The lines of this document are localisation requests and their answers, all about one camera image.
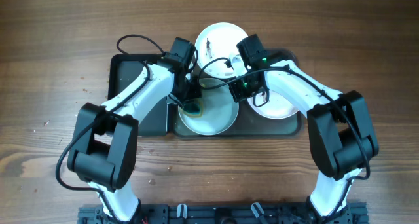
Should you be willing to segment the green yellow sponge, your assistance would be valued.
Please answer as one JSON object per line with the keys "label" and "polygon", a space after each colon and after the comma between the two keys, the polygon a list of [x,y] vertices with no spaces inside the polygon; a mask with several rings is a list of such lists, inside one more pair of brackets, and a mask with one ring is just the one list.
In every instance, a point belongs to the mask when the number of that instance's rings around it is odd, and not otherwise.
{"label": "green yellow sponge", "polygon": [[200,100],[195,99],[195,101],[186,103],[182,112],[188,117],[201,117],[203,114],[203,105]]}

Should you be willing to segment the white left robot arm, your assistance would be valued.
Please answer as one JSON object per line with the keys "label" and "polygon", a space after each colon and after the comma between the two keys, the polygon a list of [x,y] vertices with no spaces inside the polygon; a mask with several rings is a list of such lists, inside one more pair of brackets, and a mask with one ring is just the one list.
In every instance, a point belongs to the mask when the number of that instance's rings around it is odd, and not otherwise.
{"label": "white left robot arm", "polygon": [[146,223],[130,183],[139,125],[166,97],[182,109],[198,109],[194,102],[201,96],[198,83],[187,78],[198,57],[190,41],[178,37],[170,51],[158,55],[123,52],[122,56],[138,61],[142,72],[117,96],[101,105],[81,107],[73,139],[56,165],[56,180],[62,187],[93,191],[102,202],[81,208],[79,223]]}

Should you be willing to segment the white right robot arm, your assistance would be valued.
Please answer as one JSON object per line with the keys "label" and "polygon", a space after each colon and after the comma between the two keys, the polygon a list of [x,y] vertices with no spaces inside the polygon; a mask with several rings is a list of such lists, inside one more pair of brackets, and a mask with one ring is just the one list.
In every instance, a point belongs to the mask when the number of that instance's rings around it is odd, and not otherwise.
{"label": "white right robot arm", "polygon": [[306,117],[310,152],[319,170],[309,208],[317,222],[341,216],[353,182],[369,178],[369,162],[379,152],[364,97],[355,90],[342,93],[319,83],[281,52],[266,50],[257,35],[236,47],[246,71],[228,84],[234,101],[273,91]]}

